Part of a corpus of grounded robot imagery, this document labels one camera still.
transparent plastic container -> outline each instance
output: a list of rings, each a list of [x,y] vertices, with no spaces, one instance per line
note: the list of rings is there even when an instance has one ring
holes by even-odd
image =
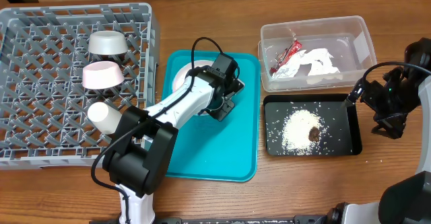
[[[269,73],[277,55],[297,39],[307,52],[326,48],[339,73],[274,79]],[[365,70],[377,64],[371,37],[360,16],[334,17],[265,25],[258,46],[263,88],[268,92],[353,86]]]

red wrapper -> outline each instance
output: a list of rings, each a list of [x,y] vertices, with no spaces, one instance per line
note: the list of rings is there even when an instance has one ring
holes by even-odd
[[[278,69],[288,63],[289,59],[302,48],[302,44],[295,40],[289,48],[285,49],[283,53],[278,56],[277,64],[269,71],[275,73]]]

wooden floor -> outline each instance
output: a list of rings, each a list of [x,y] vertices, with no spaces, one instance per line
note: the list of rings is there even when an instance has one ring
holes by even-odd
[[[379,62],[402,61],[409,43],[431,38],[431,14],[427,13],[431,0],[161,0],[151,5],[161,28],[159,98],[169,55],[190,49],[200,36],[213,38],[226,52],[257,56],[265,24],[360,15]],[[206,42],[198,48],[215,50]],[[388,70],[379,69],[370,79],[379,79]],[[263,101],[267,93],[261,91]],[[354,157],[269,156],[261,115],[258,169],[253,179],[231,183],[166,178],[154,194],[156,214],[184,219],[292,217],[325,214],[344,201],[378,201],[388,186],[414,175],[420,157],[422,112],[418,108],[409,115],[405,134],[397,140],[370,134],[373,114],[358,104],[364,150]],[[103,170],[97,174],[108,181]],[[117,216],[119,203],[116,192],[92,182],[88,167],[0,173],[0,223],[87,223]]]

teal tray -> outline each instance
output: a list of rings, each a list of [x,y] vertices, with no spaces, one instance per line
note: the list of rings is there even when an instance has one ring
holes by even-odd
[[[212,60],[218,52],[195,51],[195,61]],[[251,54],[227,53],[241,68],[244,89],[232,98],[235,108],[221,122],[193,116],[179,130],[168,177],[246,182],[256,173],[259,141],[260,64]],[[176,73],[191,62],[191,51],[170,55],[163,99],[172,93]]]

dish rack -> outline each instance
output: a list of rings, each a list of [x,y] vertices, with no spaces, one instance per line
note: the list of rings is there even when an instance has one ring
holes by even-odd
[[[125,81],[88,90],[82,69],[102,60],[88,40],[101,30],[127,39],[124,58],[110,56]],[[0,170],[91,165],[111,140],[86,116],[92,103],[121,112],[154,104],[160,29],[147,3],[7,8],[0,32]]]

